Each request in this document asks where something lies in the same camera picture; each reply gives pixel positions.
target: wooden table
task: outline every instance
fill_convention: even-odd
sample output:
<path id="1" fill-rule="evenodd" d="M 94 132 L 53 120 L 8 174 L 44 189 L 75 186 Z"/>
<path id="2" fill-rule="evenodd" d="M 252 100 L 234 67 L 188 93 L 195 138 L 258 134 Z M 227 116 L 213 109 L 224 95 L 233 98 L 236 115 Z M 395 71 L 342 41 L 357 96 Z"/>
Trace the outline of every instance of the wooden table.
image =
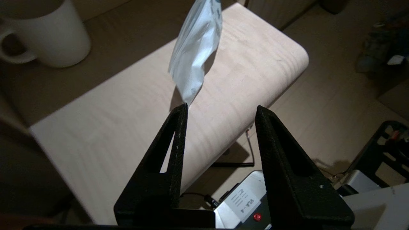
<path id="1" fill-rule="evenodd" d="M 132 12 L 130 5 L 122 7 Z M 89 24 L 87 29 L 96 36 Z M 120 36 L 122 30 L 115 32 Z M 167 43 L 30 127 L 97 224 L 116 224 L 114 203 L 173 104 L 175 84 L 167 69 L 174 45 L 175 40 Z M 96 59 L 98 52 L 103 54 L 94 47 L 88 59 Z M 96 71 L 106 68 L 101 64 Z M 189 108 L 182 191 L 254 121 L 257 105 L 271 105 L 307 65 L 300 45 L 241 5 L 223 11 L 213 67 Z M 39 76 L 41 68 L 32 67 L 26 75 Z M 79 67 L 43 71 L 75 77 L 86 70 L 87 59 Z"/>

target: red light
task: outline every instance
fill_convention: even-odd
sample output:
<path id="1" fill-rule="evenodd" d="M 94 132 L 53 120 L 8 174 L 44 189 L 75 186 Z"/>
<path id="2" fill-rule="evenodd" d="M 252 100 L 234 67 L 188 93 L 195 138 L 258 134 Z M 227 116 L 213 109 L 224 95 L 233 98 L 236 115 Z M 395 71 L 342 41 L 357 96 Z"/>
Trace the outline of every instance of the red light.
<path id="1" fill-rule="evenodd" d="M 259 222 L 261 220 L 261 214 L 260 213 L 255 213 L 253 216 L 254 220 Z"/>

